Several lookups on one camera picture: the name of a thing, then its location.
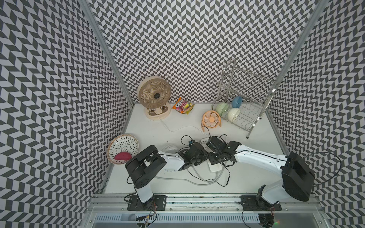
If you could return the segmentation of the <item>white power strip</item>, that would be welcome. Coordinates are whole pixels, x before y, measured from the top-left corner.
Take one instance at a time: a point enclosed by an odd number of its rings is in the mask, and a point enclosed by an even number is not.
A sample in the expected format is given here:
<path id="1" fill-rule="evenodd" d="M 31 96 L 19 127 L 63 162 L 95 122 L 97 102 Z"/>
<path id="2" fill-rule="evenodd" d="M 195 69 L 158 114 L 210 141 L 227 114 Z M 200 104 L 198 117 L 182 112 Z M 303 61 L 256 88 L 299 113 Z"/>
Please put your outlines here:
<path id="1" fill-rule="evenodd" d="M 211 164 L 210 162 L 208 162 L 208 167 L 211 173 L 218 173 L 221 172 L 223 167 L 220 163 L 217 164 Z"/>

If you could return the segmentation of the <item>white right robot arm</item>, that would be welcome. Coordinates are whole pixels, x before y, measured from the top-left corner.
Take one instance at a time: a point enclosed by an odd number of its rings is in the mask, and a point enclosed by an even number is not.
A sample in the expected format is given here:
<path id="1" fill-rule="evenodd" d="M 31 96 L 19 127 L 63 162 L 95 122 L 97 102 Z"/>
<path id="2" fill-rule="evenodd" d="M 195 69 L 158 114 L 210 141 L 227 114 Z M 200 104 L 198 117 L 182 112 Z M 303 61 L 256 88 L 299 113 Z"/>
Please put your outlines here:
<path id="1" fill-rule="evenodd" d="M 270 154 L 236 141 L 225 143 L 216 136 L 210 137 L 206 146 L 211 150 L 208 157 L 212 165 L 225 161 L 250 164 L 280 177 L 278 181 L 259 188 L 254 200 L 258 207 L 269 207 L 288 198 L 309 201 L 315 174 L 300 155 L 294 152 Z"/>

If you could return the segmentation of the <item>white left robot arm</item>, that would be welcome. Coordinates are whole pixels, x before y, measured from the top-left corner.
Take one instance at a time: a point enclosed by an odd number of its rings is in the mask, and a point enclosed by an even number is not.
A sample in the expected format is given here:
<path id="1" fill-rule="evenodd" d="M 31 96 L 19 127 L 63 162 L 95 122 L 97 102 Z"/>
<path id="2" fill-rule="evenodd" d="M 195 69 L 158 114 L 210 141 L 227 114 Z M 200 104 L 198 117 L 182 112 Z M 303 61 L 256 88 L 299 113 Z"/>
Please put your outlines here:
<path id="1" fill-rule="evenodd" d="M 150 182 L 161 170 L 183 171 L 200 165 L 207 159 L 208 152 L 198 142 L 193 142 L 174 153 L 163 152 L 150 145 L 131 158 L 125 164 L 125 168 L 140 202 L 147 203 L 154 197 Z"/>

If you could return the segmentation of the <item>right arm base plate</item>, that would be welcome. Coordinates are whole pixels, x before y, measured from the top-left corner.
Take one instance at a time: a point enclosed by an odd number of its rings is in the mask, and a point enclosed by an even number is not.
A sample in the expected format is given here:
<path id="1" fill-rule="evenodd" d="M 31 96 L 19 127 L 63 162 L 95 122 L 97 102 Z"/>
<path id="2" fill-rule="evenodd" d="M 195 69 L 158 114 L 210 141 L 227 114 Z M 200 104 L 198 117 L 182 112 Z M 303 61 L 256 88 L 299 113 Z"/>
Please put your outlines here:
<path id="1" fill-rule="evenodd" d="M 280 202 L 270 204 L 263 199 L 257 200 L 255 195 L 241 195 L 238 204 L 245 211 L 282 211 Z"/>

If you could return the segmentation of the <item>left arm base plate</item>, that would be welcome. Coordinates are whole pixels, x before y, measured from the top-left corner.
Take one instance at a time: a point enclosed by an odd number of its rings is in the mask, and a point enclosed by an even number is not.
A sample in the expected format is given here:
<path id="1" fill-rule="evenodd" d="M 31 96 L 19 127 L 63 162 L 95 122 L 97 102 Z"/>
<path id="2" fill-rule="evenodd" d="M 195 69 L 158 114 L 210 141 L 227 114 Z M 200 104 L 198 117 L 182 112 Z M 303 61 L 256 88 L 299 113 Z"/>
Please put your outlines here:
<path id="1" fill-rule="evenodd" d="M 127 210 L 128 211 L 165 211 L 166 208 L 166 195 L 154 195 L 147 202 L 142 203 L 137 195 L 133 195 L 129 198 Z"/>

